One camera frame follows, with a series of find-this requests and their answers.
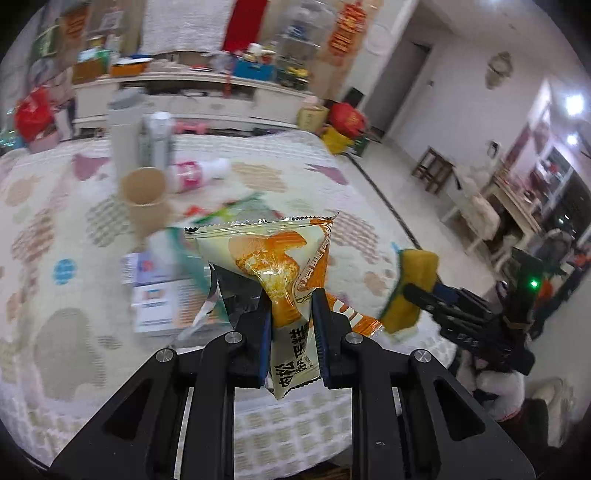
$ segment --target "chair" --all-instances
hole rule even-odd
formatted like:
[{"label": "chair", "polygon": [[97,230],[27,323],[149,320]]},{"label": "chair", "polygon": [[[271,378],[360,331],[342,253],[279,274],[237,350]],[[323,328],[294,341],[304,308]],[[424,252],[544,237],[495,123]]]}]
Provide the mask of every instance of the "chair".
[{"label": "chair", "polygon": [[441,189],[445,186],[449,177],[453,173],[453,164],[447,161],[443,156],[429,147],[425,154],[421,157],[416,167],[414,167],[411,175],[419,179],[427,179],[426,191],[430,191],[434,186],[435,195],[438,195]]}]

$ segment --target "patterned tablecloth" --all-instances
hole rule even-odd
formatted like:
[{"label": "patterned tablecloth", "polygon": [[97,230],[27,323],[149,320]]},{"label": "patterned tablecloth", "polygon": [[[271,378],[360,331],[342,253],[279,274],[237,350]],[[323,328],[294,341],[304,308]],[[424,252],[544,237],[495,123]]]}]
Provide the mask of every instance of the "patterned tablecloth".
[{"label": "patterned tablecloth", "polygon": [[[228,178],[174,196],[178,212],[190,205],[215,210],[253,191],[284,215],[339,212],[327,289],[359,312],[379,315],[398,277],[394,248],[411,242],[393,217],[377,217],[315,136],[182,135],[176,148],[232,163]],[[167,342],[132,332],[119,260],[135,241],[109,155],[102,139],[0,160],[0,419],[47,464]],[[427,316],[377,340],[404,353],[427,348],[445,365],[455,352]],[[266,390],[238,391],[236,478],[291,475],[342,451],[351,440],[350,399],[349,391],[329,391],[322,382],[281,401]]]}]

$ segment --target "blue box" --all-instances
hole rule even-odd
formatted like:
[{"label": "blue box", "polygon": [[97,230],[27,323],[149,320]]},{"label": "blue box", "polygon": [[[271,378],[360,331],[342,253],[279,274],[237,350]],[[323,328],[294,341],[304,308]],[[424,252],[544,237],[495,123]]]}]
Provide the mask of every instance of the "blue box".
[{"label": "blue box", "polygon": [[234,68],[234,75],[236,77],[263,80],[264,82],[272,80],[274,73],[274,65],[263,65],[261,63],[253,63],[242,59],[238,59],[236,62],[236,68]]}]

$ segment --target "pink bottle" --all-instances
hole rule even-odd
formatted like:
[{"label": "pink bottle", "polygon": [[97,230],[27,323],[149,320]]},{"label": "pink bottle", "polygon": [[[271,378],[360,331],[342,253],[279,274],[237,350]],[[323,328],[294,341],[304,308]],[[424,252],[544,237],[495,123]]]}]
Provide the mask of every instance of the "pink bottle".
[{"label": "pink bottle", "polygon": [[210,161],[181,161],[167,169],[169,190],[173,193],[199,188],[211,179],[222,179],[230,170],[226,158]]}]

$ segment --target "red bag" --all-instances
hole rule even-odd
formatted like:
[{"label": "red bag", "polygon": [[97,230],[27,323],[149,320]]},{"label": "red bag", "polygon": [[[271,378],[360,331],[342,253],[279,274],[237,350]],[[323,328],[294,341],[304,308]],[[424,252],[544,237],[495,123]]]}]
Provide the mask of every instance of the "red bag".
[{"label": "red bag", "polygon": [[53,122],[49,95],[44,87],[35,88],[17,106],[14,124],[27,143],[35,140]]},{"label": "red bag", "polygon": [[348,103],[337,103],[330,109],[330,124],[341,135],[355,139],[365,129],[365,117]]}]

